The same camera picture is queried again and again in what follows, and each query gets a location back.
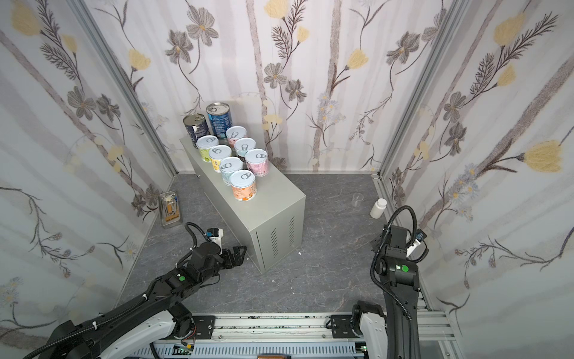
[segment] metal cabinet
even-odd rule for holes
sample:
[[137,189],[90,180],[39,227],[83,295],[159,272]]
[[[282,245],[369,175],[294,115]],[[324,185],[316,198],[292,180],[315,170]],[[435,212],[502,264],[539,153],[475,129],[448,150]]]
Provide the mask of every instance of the metal cabinet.
[[191,139],[180,141],[207,198],[238,241],[247,246],[247,255],[261,273],[301,245],[305,194],[283,173],[270,164],[269,173],[255,181],[255,197],[241,202],[211,163],[201,159]]

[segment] wall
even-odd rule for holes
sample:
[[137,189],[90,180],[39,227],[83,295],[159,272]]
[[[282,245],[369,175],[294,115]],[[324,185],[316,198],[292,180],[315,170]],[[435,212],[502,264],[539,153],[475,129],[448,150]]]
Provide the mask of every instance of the wall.
[[335,172],[378,169],[450,4],[86,2],[178,170],[184,114],[225,101],[279,169]]
[[21,358],[112,308],[170,176],[66,2],[0,19],[0,352]]
[[469,359],[572,356],[573,17],[472,1],[383,177]]

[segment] marble pattern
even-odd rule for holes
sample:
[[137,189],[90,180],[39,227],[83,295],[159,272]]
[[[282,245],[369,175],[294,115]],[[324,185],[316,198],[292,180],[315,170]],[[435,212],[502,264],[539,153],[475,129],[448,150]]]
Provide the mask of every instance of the marble pattern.
[[[350,311],[359,299],[384,306],[382,291],[369,277],[373,256],[369,242],[384,222],[369,216],[378,197],[371,176],[288,178],[307,195],[302,246],[263,275],[250,260],[239,268],[222,271],[217,285],[202,288],[184,301],[192,312]],[[223,228],[223,245],[238,244],[195,175],[178,175],[172,188],[180,198],[184,220],[204,229]],[[357,208],[351,206],[354,192],[364,196]],[[156,222],[120,302],[139,294],[151,279],[173,268],[190,244],[183,226],[164,230]]]

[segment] bottle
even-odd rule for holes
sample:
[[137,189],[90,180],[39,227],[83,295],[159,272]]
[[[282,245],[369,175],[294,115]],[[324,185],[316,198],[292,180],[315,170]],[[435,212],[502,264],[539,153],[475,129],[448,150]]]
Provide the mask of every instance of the bottle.
[[371,217],[378,219],[383,215],[385,208],[387,207],[387,201],[384,198],[379,198],[371,209]]

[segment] robotic arm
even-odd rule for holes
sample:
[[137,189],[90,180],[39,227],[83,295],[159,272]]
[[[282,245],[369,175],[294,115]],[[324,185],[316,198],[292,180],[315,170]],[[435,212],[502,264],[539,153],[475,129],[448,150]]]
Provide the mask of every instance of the robotic arm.
[[124,358],[171,334],[185,337],[194,330],[195,323],[181,301],[205,286],[203,283],[211,277],[219,276],[222,269],[242,265],[247,252],[245,246],[233,247],[233,251],[222,249],[202,234],[207,241],[197,247],[192,233],[194,246],[190,251],[174,269],[155,278],[141,296],[78,325],[62,323],[46,345],[25,359],[38,354],[40,359]]

